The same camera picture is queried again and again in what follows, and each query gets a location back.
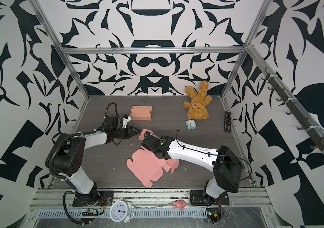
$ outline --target brown plush toy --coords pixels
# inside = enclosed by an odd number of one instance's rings
[[[189,120],[206,120],[209,117],[206,107],[211,102],[211,97],[206,96],[209,84],[207,81],[203,81],[200,84],[199,93],[196,93],[192,86],[187,86],[185,92],[190,96],[191,103],[185,101],[183,105],[188,108],[187,117]]]

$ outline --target cardboard box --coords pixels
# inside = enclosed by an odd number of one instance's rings
[[[130,116],[132,120],[151,120],[152,106],[132,106]]]

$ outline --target alarm clock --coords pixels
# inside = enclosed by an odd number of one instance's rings
[[[119,200],[111,205],[109,215],[111,220],[114,222],[124,221],[125,223],[127,223],[130,222],[130,219],[134,217],[134,214],[133,216],[131,216],[132,209],[135,212],[135,207],[133,207],[132,202]]]

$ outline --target black remote control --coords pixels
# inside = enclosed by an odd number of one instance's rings
[[[225,112],[225,118],[224,118],[224,131],[225,132],[231,131],[231,120],[232,120],[232,113]]]

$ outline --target black and white wallpaper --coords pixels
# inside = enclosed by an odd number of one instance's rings
[[[39,2],[64,47],[94,48],[242,46],[263,0]]]
[[[45,159],[85,97],[25,0],[0,0],[0,227],[49,180]]]
[[[94,54],[70,60],[90,95],[181,95],[204,80],[213,95],[223,91],[238,55]]]
[[[274,0],[254,47],[324,129],[324,0]],[[247,56],[227,102],[282,227],[324,227],[324,155]]]

